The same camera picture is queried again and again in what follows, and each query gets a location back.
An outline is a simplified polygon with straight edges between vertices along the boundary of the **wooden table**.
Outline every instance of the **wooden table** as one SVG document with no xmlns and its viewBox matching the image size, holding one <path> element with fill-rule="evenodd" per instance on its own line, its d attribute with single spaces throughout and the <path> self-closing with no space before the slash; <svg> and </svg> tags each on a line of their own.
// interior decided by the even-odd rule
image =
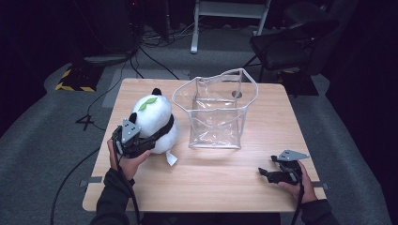
<svg viewBox="0 0 398 225">
<path fill-rule="evenodd" d="M 106 142 L 135 102 L 158 87 L 171 101 L 174 91 L 187 81 L 125 79 L 102 140 L 92 176 L 110 168 Z M 292 212 L 293 197 L 267 178 L 258 167 L 274 172 L 278 166 L 270 156 L 291 149 L 309 154 L 298 121 L 283 86 L 259 83 L 256 101 L 249 107 L 241 137 L 241 149 L 190 149 L 188 115 L 172 102 L 180 137 L 172 153 L 178 158 L 170 166 L 164 154 L 152 154 L 138 170 L 134 191 L 143 212 Z M 319 181 L 310 158 L 301 161 L 313 181 Z M 102 183 L 88 185 L 83 208 L 95 211 Z M 318 198 L 326 198 L 317 187 Z M 130 201 L 128 210 L 133 210 Z"/>
</svg>

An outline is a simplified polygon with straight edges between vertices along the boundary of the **white tag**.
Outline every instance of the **white tag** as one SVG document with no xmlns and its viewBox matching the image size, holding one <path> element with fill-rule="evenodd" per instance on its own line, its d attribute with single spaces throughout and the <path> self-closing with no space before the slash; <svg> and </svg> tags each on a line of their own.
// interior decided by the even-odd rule
<svg viewBox="0 0 398 225">
<path fill-rule="evenodd" d="M 171 150 L 166 152 L 166 158 L 167 158 L 167 162 L 170 164 L 170 166 L 173 166 L 176 163 L 176 161 L 178 160 L 178 158 L 173 156 L 173 154 L 171 154 L 170 151 Z"/>
</svg>

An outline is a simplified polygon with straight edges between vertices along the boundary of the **person's left hand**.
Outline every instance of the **person's left hand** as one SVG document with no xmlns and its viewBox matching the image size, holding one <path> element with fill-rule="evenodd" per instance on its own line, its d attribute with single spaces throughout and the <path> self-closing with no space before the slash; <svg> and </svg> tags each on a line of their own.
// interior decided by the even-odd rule
<svg viewBox="0 0 398 225">
<path fill-rule="evenodd" d="M 117 171 L 116 161 L 115 161 L 115 153 L 114 153 L 114 141 L 112 139 L 108 140 L 108 149 L 111 160 L 111 168 Z M 137 173 L 138 166 L 143 163 L 150 155 L 150 151 L 146 150 L 139 157 L 135 158 L 126 158 L 117 154 L 120 159 L 120 167 L 123 169 L 123 173 L 125 174 L 128 180 L 131 180 L 134 175 Z"/>
</svg>

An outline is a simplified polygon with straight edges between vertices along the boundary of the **stuffed panda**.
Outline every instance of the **stuffed panda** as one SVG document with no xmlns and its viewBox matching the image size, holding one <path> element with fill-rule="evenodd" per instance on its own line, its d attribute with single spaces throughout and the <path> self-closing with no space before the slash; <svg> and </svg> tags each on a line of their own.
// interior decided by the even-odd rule
<svg viewBox="0 0 398 225">
<path fill-rule="evenodd" d="M 155 88 L 151 95 L 135 103 L 131 114 L 135 113 L 134 124 L 141 128 L 140 138 L 158 135 L 155 147 L 150 151 L 154 154 L 166 153 L 167 161 L 172 166 L 176 162 L 171 150 L 178 138 L 178 125 L 170 101 L 161 94 L 159 88 Z"/>
</svg>

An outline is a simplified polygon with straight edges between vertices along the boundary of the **person's right hand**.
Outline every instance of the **person's right hand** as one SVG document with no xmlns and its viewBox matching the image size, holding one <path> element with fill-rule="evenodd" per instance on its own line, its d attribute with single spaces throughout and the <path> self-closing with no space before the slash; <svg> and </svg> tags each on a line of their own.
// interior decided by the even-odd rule
<svg viewBox="0 0 398 225">
<path fill-rule="evenodd" d="M 115 153 L 114 153 L 114 141 L 112 139 L 108 140 L 108 149 L 109 149 L 109 157 L 111 161 L 111 168 L 117 171 L 116 161 L 115 161 Z M 123 169 L 123 173 L 125 174 L 128 180 L 131 180 L 134 175 L 137 173 L 138 166 L 143 163 L 150 155 L 150 151 L 146 150 L 139 157 L 135 158 L 126 158 L 121 157 L 117 153 L 118 160 L 120 160 L 120 167 Z"/>
<path fill-rule="evenodd" d="M 304 165 L 302 165 L 300 161 L 298 161 L 298 164 L 302 171 L 302 185 L 304 186 L 304 195 L 302 196 L 301 203 L 308 203 L 318 200 L 315 195 L 313 182 L 311 181 L 310 176 L 308 176 L 307 170 L 305 170 Z M 287 190 L 296 200 L 299 200 L 299 184 L 293 186 L 281 181 L 278 183 L 278 186 Z"/>
</svg>

